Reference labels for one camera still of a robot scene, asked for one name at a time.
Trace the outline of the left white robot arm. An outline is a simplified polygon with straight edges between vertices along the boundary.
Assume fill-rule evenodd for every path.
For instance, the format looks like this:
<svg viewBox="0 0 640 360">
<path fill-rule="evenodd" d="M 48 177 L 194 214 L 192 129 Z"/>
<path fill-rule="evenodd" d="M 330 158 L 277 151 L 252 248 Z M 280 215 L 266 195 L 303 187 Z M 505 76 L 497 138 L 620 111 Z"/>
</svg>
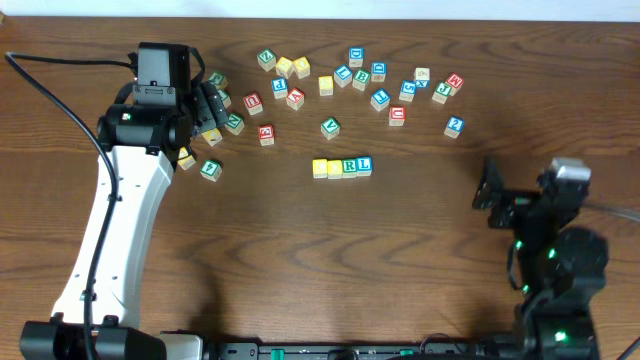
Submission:
<svg viewBox="0 0 640 360">
<path fill-rule="evenodd" d="M 195 334 L 146 334 L 140 284 L 153 224 L 180 150 L 228 120 L 211 82 L 183 101 L 171 87 L 131 86 L 135 102 L 118 101 L 98 122 L 106 156 L 73 272 L 47 322 L 28 321 L 20 337 L 26 359 L 214 359 Z"/>
</svg>

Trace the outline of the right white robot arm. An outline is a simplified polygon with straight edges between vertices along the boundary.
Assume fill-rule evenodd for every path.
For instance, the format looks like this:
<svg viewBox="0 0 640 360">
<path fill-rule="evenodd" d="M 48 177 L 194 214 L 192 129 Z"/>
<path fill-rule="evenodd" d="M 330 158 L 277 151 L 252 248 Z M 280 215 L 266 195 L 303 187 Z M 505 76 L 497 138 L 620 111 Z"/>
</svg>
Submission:
<svg viewBox="0 0 640 360">
<path fill-rule="evenodd" d="M 607 240 L 573 225 L 588 194 L 591 170 L 558 157 L 537 178 L 537 190 L 509 189 L 486 158 L 472 206 L 490 212 L 488 225 L 513 233 L 507 258 L 511 287 L 524 295 L 513 330 L 472 346 L 492 359 L 596 360 L 600 356 L 591 299 L 606 285 Z"/>
</svg>

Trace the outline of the green R block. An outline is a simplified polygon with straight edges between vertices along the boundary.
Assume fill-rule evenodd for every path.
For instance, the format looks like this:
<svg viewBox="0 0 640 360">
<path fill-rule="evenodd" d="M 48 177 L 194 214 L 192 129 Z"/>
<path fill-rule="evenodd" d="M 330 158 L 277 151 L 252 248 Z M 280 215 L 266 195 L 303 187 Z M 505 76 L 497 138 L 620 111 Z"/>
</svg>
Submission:
<svg viewBox="0 0 640 360">
<path fill-rule="evenodd" d="M 357 161 L 355 159 L 342 160 L 342 177 L 343 178 L 356 178 L 357 173 L 358 173 Z"/>
</svg>

